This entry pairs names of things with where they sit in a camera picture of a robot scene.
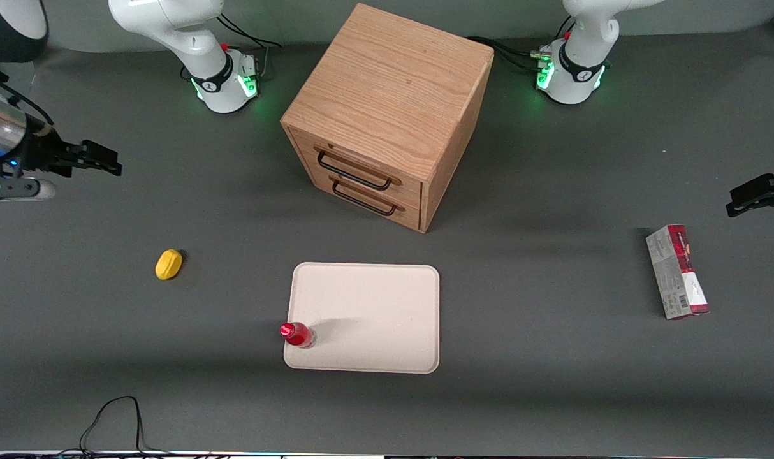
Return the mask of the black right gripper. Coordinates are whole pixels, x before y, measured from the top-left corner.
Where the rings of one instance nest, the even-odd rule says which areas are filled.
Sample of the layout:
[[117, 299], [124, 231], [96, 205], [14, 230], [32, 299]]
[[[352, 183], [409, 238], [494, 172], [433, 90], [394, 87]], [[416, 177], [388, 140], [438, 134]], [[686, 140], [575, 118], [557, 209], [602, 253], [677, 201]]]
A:
[[28, 125], [22, 142], [14, 149], [20, 169], [42, 171], [72, 177], [74, 169], [99, 170], [120, 177], [122, 165], [118, 154], [104, 145], [82, 140], [65, 142], [57, 131], [47, 125]]

